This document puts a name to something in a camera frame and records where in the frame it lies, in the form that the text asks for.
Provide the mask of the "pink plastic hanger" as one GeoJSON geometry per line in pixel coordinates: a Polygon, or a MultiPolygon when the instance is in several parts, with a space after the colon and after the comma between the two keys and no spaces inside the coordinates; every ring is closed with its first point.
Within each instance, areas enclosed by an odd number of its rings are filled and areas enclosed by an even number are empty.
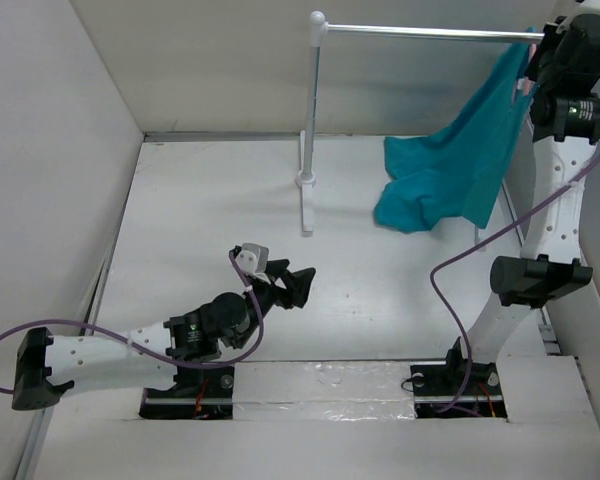
{"type": "MultiPolygon", "coordinates": [[[[536,53],[537,50],[537,45],[536,44],[531,44],[528,48],[528,65],[530,65],[531,60],[534,56],[534,54],[536,53]]],[[[523,95],[523,96],[527,96],[533,86],[533,82],[531,80],[529,80],[527,77],[520,77],[517,80],[517,84],[516,84],[516,93],[523,95]]]]}

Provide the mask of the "teal t shirt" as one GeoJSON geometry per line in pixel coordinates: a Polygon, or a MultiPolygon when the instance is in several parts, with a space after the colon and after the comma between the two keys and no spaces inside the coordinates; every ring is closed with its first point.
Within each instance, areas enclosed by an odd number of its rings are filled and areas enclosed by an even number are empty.
{"type": "Polygon", "coordinates": [[[513,44],[457,117],[442,130],[383,141],[389,175],[374,208],[377,225],[403,233],[432,230],[444,218],[487,226],[532,101],[516,93],[528,46],[513,44]]]}

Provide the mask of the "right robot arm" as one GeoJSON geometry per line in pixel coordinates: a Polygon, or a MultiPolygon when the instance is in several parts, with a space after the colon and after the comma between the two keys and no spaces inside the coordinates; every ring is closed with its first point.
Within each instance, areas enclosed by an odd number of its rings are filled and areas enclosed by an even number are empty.
{"type": "Polygon", "coordinates": [[[594,91],[600,79],[600,13],[587,10],[546,25],[526,76],[536,85],[529,227],[519,255],[499,256],[492,264],[491,295],[460,343],[465,359],[442,368],[443,384],[454,393],[477,383],[473,363],[495,363],[533,311],[587,286],[593,276],[581,260],[579,227],[585,177],[600,140],[600,97],[594,91]]]}

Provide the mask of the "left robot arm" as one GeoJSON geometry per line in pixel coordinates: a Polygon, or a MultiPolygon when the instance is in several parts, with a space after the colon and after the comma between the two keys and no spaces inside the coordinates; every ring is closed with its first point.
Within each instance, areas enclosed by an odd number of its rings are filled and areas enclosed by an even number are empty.
{"type": "Polygon", "coordinates": [[[203,370],[225,367],[223,348],[240,357],[253,352],[272,308],[306,305],[316,270],[288,266],[270,261],[260,273],[238,267],[243,293],[225,292],[193,311],[126,332],[97,328],[93,336],[61,336],[35,323],[17,351],[12,409],[41,410],[64,397],[119,388],[196,394],[203,370]]]}

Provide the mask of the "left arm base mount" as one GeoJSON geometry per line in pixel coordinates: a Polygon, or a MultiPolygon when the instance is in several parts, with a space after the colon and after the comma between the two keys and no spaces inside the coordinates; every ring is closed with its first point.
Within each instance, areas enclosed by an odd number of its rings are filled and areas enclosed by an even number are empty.
{"type": "Polygon", "coordinates": [[[138,415],[145,420],[231,420],[235,367],[187,371],[189,383],[145,389],[138,415]]]}

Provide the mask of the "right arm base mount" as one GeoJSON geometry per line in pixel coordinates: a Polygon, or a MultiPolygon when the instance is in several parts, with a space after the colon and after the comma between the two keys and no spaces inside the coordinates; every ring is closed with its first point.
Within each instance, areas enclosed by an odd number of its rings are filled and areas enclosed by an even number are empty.
{"type": "Polygon", "coordinates": [[[458,338],[443,360],[411,363],[401,388],[413,395],[418,419],[507,418],[496,365],[468,362],[458,338]]]}

